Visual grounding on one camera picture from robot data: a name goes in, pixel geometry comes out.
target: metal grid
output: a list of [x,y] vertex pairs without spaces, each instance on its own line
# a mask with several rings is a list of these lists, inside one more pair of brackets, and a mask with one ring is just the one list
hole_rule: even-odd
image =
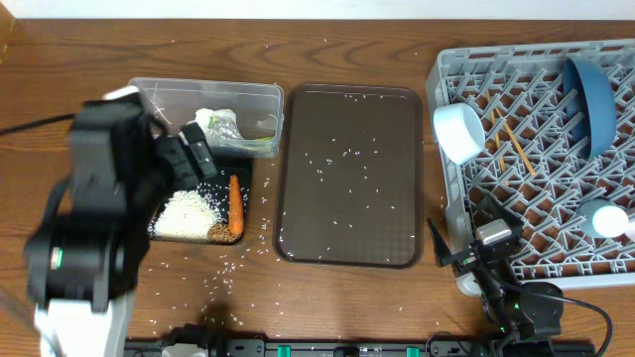
[[[524,247],[512,263],[520,280],[635,272],[635,242],[625,236],[591,239],[579,230],[584,218],[575,215],[582,202],[599,197],[625,209],[635,206],[635,63],[632,56],[619,58],[595,57],[613,88],[618,133],[611,148],[592,160],[576,154],[586,142],[574,144],[570,129],[583,115],[567,116],[567,104],[577,93],[563,94],[562,68],[510,71],[503,64],[492,70],[493,60],[490,70],[482,70],[482,63],[471,72],[463,66],[442,79],[449,102],[470,105],[487,132],[487,149],[461,168],[472,232],[493,219],[480,209],[487,193],[522,217]],[[487,92],[493,95],[489,103]],[[508,113],[496,125],[490,119],[494,106]],[[508,141],[505,121],[537,172],[534,177]]]

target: plastic bin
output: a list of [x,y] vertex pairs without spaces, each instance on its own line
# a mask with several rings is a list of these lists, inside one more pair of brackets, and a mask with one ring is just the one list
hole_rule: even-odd
[[245,140],[208,142],[215,156],[278,156],[284,121],[284,92],[278,85],[166,78],[133,78],[128,84],[141,89],[146,107],[171,134],[194,120],[200,108],[233,110]]
[[[567,58],[597,62],[614,92],[615,140],[592,160],[575,154],[579,145],[566,130],[579,119],[569,118],[565,110],[577,95],[563,94]],[[463,166],[441,150],[452,251],[464,249],[474,239],[475,226],[487,222],[477,211],[480,199],[491,193],[525,221],[523,249],[512,257],[519,280],[547,280],[562,289],[634,285],[635,242],[587,237],[579,230],[584,218],[575,215],[582,202],[598,197],[625,209],[635,206],[634,81],[633,40],[442,51],[426,83],[430,117],[439,106],[466,103],[481,117],[489,141],[504,124],[498,120],[492,125],[490,120],[492,109],[499,106],[509,113],[507,120],[538,172],[532,177],[508,142]],[[490,103],[488,91],[497,93]],[[457,284],[468,295],[479,294],[469,276]]]

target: green light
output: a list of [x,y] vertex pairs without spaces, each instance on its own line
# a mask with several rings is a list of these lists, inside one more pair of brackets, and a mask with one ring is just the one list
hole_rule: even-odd
[[62,266],[62,257],[64,256],[64,251],[60,249],[58,252],[58,269]]

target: white wall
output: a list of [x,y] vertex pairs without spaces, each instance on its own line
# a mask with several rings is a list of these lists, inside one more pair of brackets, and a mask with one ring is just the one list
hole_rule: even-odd
[[635,0],[0,0],[17,18],[634,20]]

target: white cup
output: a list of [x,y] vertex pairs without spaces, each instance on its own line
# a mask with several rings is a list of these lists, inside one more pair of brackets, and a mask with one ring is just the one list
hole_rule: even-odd
[[437,139],[455,164],[463,165],[485,148],[485,131],[474,109],[458,103],[437,108],[433,118]]
[[586,218],[579,229],[591,238],[617,237],[624,234],[628,228],[626,211],[607,200],[587,201],[577,209],[577,215]]

